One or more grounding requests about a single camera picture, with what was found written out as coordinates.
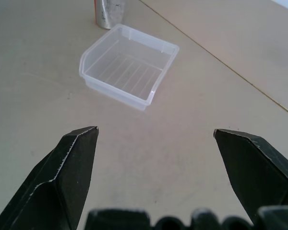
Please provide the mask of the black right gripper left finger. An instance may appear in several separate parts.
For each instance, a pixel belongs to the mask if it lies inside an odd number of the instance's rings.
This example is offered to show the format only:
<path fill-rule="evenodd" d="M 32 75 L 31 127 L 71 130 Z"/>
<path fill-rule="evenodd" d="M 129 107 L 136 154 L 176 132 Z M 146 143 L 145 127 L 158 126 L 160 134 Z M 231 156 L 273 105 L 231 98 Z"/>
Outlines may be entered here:
<path fill-rule="evenodd" d="M 0 230 L 77 230 L 91 182 L 99 129 L 64 135 L 0 214 Z"/>

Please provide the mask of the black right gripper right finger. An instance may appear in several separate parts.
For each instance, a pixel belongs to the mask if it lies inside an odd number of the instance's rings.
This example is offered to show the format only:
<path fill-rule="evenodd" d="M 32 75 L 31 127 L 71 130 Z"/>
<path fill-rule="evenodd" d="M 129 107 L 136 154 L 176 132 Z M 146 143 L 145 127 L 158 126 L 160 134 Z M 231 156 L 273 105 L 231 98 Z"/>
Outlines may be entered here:
<path fill-rule="evenodd" d="M 267 206 L 288 206 L 288 159 L 264 138 L 215 129 L 230 184 L 251 220 Z"/>

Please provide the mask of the silver metal can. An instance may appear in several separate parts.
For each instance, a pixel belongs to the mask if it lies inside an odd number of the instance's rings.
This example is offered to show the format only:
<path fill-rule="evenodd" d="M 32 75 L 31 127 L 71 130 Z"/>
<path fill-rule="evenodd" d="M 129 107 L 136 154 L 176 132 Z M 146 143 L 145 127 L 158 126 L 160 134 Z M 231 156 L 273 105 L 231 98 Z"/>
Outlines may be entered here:
<path fill-rule="evenodd" d="M 126 0 L 94 0 L 95 21 L 104 29 L 112 29 L 123 19 Z"/>

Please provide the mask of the clear plastic bin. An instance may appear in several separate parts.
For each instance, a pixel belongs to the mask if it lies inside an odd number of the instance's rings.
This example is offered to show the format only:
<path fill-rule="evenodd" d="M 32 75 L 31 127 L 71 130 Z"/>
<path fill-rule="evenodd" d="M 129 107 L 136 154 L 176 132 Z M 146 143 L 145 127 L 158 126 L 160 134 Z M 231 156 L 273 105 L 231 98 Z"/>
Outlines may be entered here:
<path fill-rule="evenodd" d="M 79 75 L 89 88 L 143 111 L 179 50 L 175 44 L 117 24 L 82 54 Z"/>

